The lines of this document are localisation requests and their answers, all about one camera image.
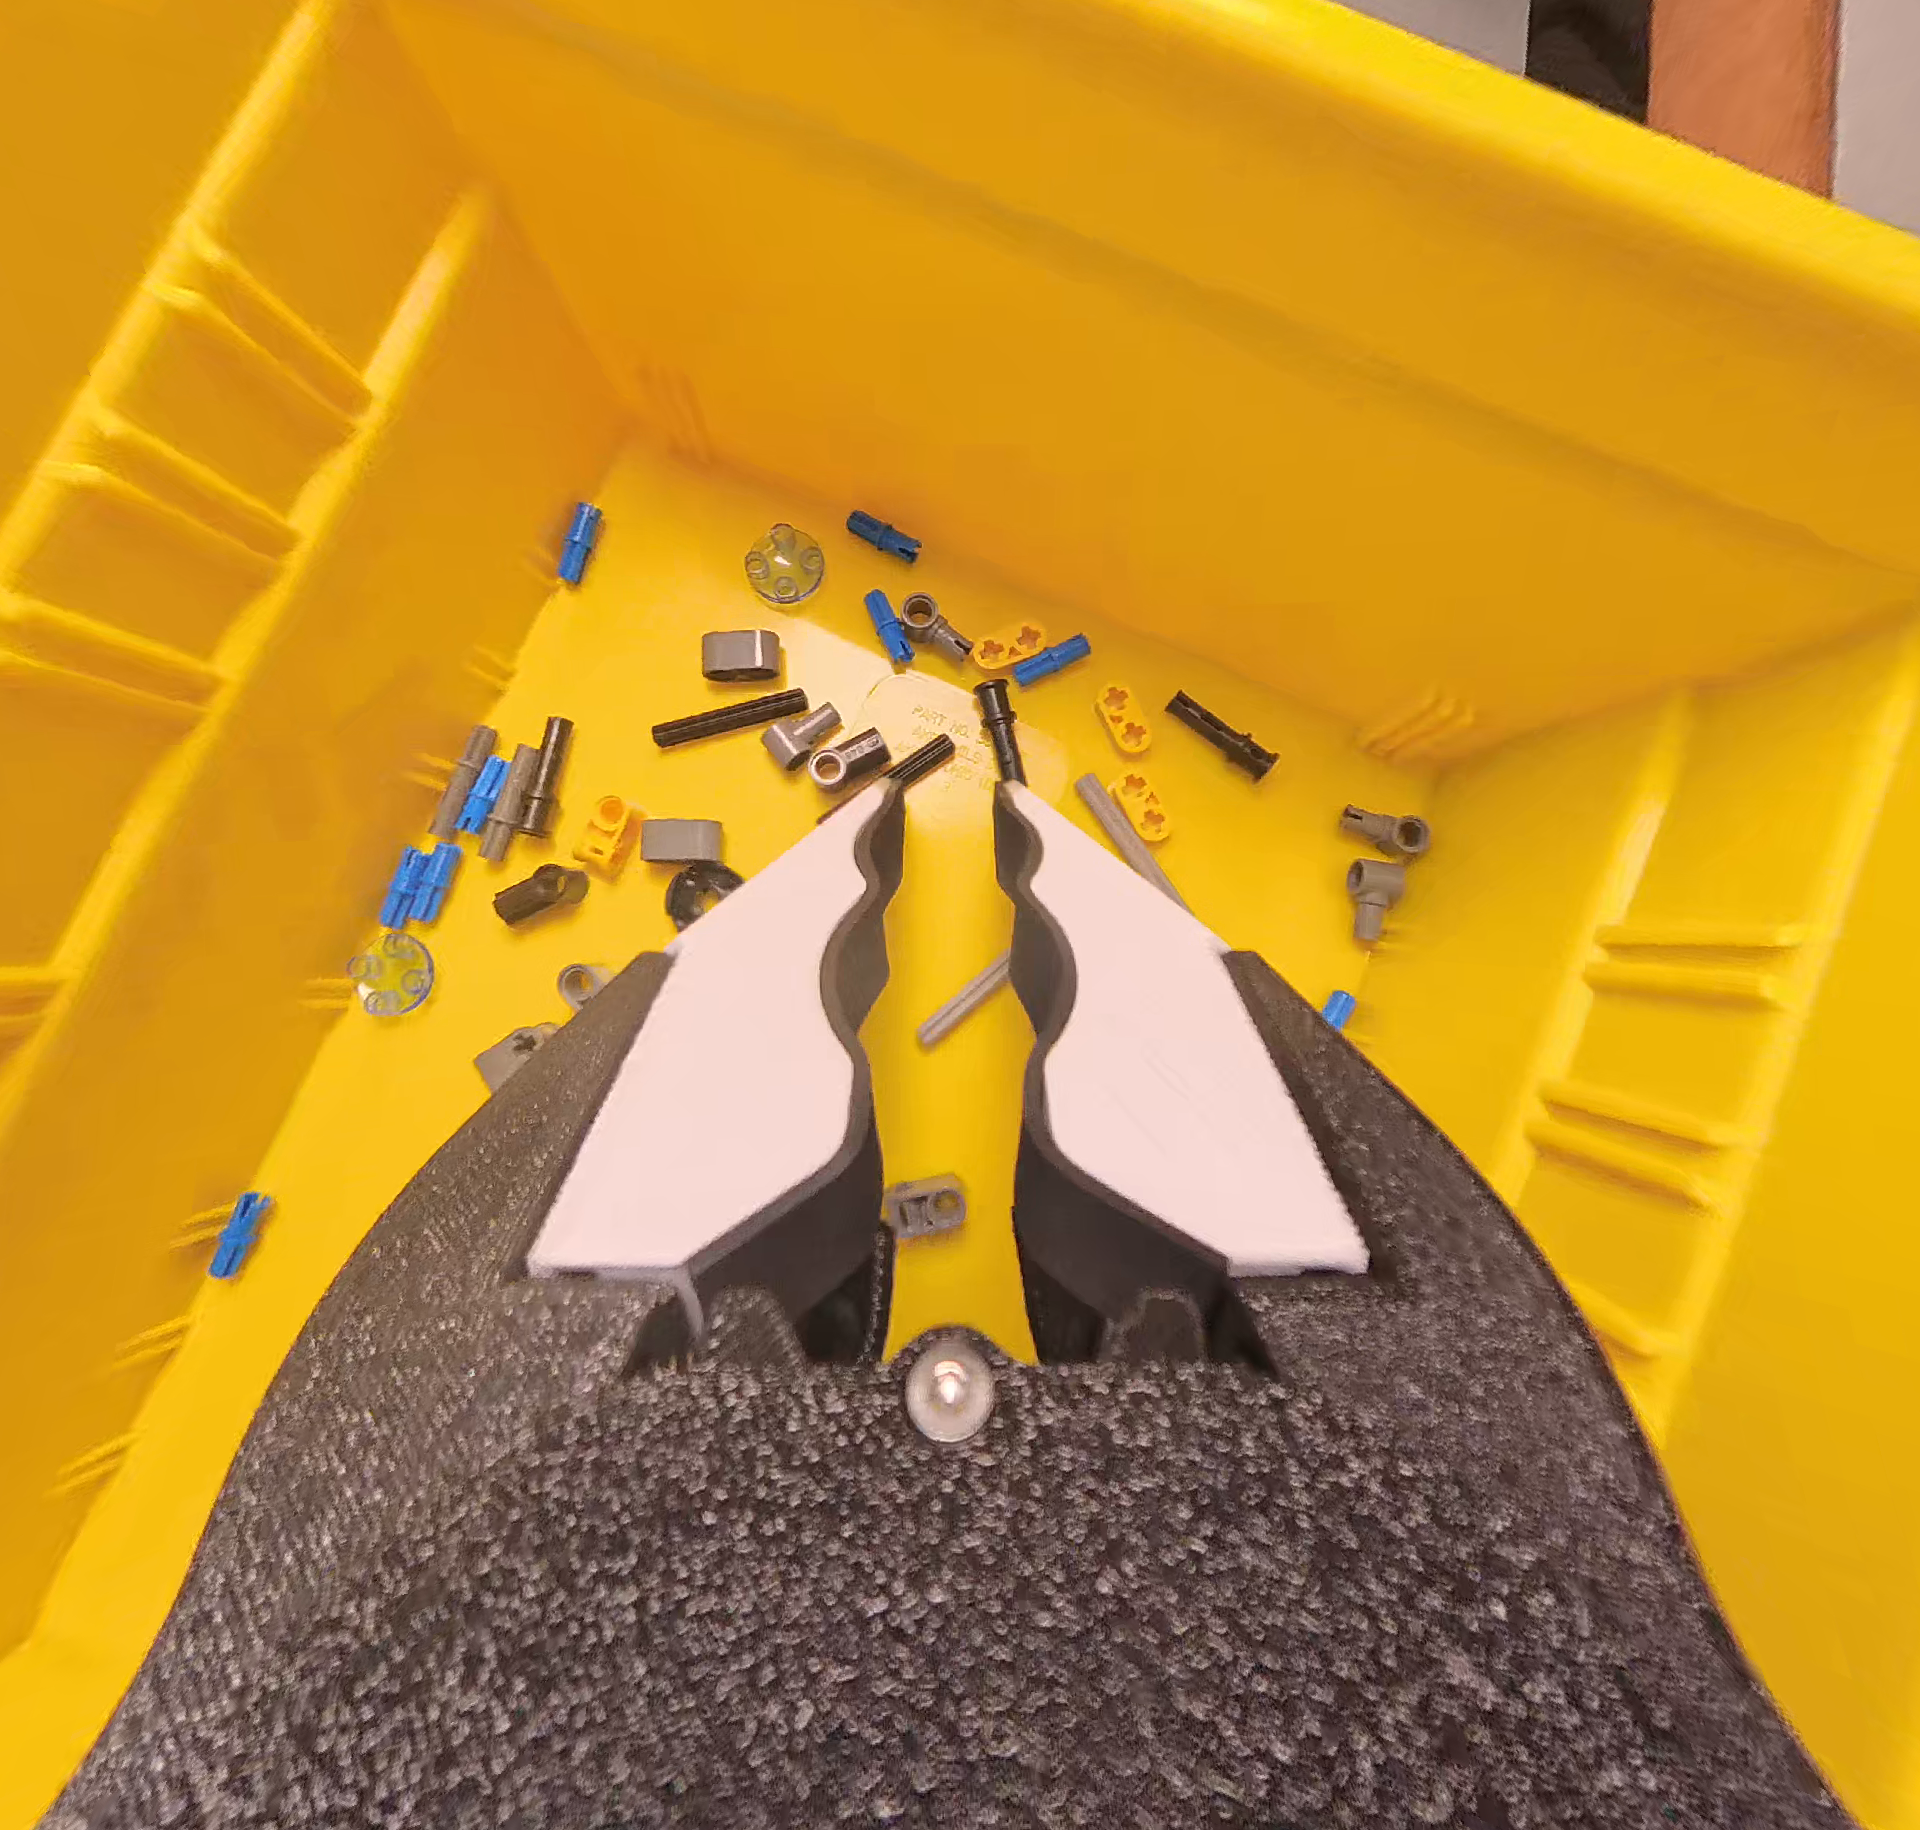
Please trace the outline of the yellow plastic parts bin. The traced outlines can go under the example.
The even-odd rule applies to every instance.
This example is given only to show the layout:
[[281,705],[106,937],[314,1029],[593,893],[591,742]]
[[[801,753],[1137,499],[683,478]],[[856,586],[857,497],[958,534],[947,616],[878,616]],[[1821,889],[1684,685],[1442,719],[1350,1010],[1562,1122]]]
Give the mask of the yellow plastic parts bin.
[[[955,743],[873,1267],[530,1278],[777,691]],[[1021,1250],[1133,769],[1364,1276]],[[1320,0],[4,0],[4,1827],[1917,1827],[1917,242]]]

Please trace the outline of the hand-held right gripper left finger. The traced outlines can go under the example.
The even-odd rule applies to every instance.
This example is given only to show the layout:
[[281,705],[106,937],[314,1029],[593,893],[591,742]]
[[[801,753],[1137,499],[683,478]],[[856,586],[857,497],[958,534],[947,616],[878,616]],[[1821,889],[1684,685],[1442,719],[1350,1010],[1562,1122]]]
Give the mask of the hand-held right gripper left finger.
[[889,980],[905,798],[878,783],[658,957],[525,1252],[537,1280],[847,1283],[883,1167],[860,1032]]

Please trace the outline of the assorted small toy brick parts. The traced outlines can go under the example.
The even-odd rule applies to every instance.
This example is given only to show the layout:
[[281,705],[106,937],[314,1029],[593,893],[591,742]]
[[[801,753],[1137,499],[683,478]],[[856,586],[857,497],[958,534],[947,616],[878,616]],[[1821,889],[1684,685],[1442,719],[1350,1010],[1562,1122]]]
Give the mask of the assorted small toy brick parts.
[[[596,505],[577,505],[560,567],[568,586],[578,586],[590,552],[598,542],[601,523],[602,513]],[[749,556],[749,575],[756,595],[767,602],[778,602],[780,606],[797,605],[810,595],[813,589],[818,588],[823,573],[823,552],[813,546],[810,540],[803,540],[803,531],[797,531],[792,525],[777,525]],[[929,631],[933,631],[934,644],[947,640],[947,629],[938,629],[937,623],[937,605],[927,595],[914,595],[907,602],[907,631],[899,636],[893,631],[887,631],[883,644],[893,638],[889,648],[900,648],[911,655],[915,652],[914,636]],[[1011,677],[1018,681],[1040,680],[1041,674],[1068,666],[1069,660],[1084,659],[1088,652],[1088,638],[1075,636],[1060,650],[1048,648],[1041,655],[1032,659],[1028,654],[1036,638],[1043,644],[1043,633],[1021,633],[1016,638],[1015,655],[1018,663],[1011,666]],[[949,646],[963,655],[973,648],[964,640],[949,640]],[[758,684],[777,681],[780,677],[780,638],[771,629],[730,629],[707,633],[704,635],[702,663],[709,684],[756,688]],[[1120,727],[1133,713],[1121,713],[1123,697],[1126,691],[1120,685],[1101,685],[1095,697],[1095,712],[1113,724],[1114,736],[1121,736]],[[868,774],[856,778],[851,766],[836,758],[823,760],[826,753],[832,748],[828,739],[841,727],[841,720],[828,705],[818,712],[810,712],[803,691],[777,691],[773,694],[756,694],[753,699],[741,699],[739,703],[730,700],[722,710],[694,713],[692,724],[702,724],[696,736],[720,736],[720,724],[730,715],[734,715],[734,729],[767,724],[777,733],[785,733],[780,743],[771,743],[770,739],[771,753],[778,753],[777,764],[780,769],[792,774],[806,766],[818,784],[830,786],[836,794],[863,786],[866,783],[883,783],[889,777],[889,769],[900,786],[910,786],[910,783],[918,783],[938,766],[947,764],[955,750],[945,732],[931,737],[918,750],[911,750],[907,760],[897,766],[889,766],[882,747],[882,750],[874,750],[873,756],[861,764],[861,768],[868,764],[873,766]],[[525,780],[524,801],[532,811],[532,777],[528,774],[535,772],[532,758],[537,750],[522,747],[516,753],[518,760],[513,766],[513,769],[522,772],[516,778],[510,772],[510,764],[493,754],[493,743],[495,736],[488,736],[482,729],[471,733],[471,739],[453,772],[453,783],[442,798],[442,809],[436,811],[430,826],[431,835],[438,840],[426,848],[410,844],[402,852],[400,869],[389,889],[381,893],[378,931],[368,946],[368,953],[361,957],[349,968],[349,987],[362,987],[362,1002],[372,1014],[394,1010],[403,1014],[426,998],[433,981],[431,957],[418,937],[410,934],[410,928],[425,928],[438,920],[450,892],[453,875],[463,860],[458,831],[467,829],[478,839],[480,831],[488,829],[493,816],[506,820],[510,815],[510,795],[503,784],[509,783],[522,784]],[[1162,889],[1168,901],[1183,903],[1148,848],[1148,844],[1166,839],[1168,820],[1158,801],[1158,794],[1146,786],[1146,780],[1137,769],[1123,772],[1116,786],[1110,788],[1101,786],[1095,777],[1084,777],[1079,780],[1076,794],[1082,798],[1101,831],[1116,847],[1120,858],[1123,858],[1146,884]],[[602,829],[611,826],[614,831],[621,835],[620,848],[627,848],[629,842],[625,839],[629,831],[640,839],[644,827],[641,819],[620,799],[616,799],[611,811],[611,816],[596,816],[596,823]],[[690,892],[692,884],[696,884],[692,872],[702,872],[704,876],[711,872],[717,892],[717,888],[725,884],[720,876],[725,867],[720,867],[718,860],[707,861],[706,858],[694,861],[692,842],[687,842],[683,847],[680,842],[666,847],[658,840],[658,844],[658,860],[683,860],[690,867],[683,875],[690,903],[689,924],[698,922],[707,899],[698,899]],[[958,1026],[958,1022],[963,1022],[977,1006],[1005,987],[1005,964],[1008,958],[1004,957],[982,978],[972,980],[949,1006],[943,1006],[929,1024],[915,1034],[927,1049],[945,1038],[952,1026]],[[1264,1205],[1251,1208],[1251,1215],[1260,1218],[1260,1221],[1268,1215],[1287,1218],[1281,1230],[1275,1235],[1275,1248],[1287,1245],[1287,1250],[1278,1258],[1274,1250],[1268,1250],[1260,1262],[1251,1265],[1246,1273],[1267,1276],[1291,1273],[1296,1268],[1352,1267],[1349,1262],[1352,1252],[1346,1243],[1340,1243],[1332,1230],[1333,1219],[1323,1219],[1320,1215],[1323,1203],[1313,1201],[1319,1192],[1312,1192],[1312,1180],[1304,1174],[1306,1169],[1289,1167],[1289,1170],[1292,1170],[1292,1174],[1287,1176],[1289,1190],[1281,1203],[1271,1212]],[[210,1278],[231,1280],[241,1273],[253,1252],[260,1225],[267,1221],[270,1207],[273,1201],[267,1193],[253,1192],[243,1193],[233,1203],[230,1215],[226,1215],[226,1225],[218,1230],[213,1245]]]

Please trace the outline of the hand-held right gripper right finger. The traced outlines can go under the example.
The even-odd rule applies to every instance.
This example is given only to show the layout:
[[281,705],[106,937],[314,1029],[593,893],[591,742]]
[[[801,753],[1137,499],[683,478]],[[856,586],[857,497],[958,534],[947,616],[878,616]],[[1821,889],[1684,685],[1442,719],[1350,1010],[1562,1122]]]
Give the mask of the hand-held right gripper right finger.
[[1016,1235],[1053,1280],[1364,1276],[1242,958],[1024,784],[994,788],[1034,1029]]

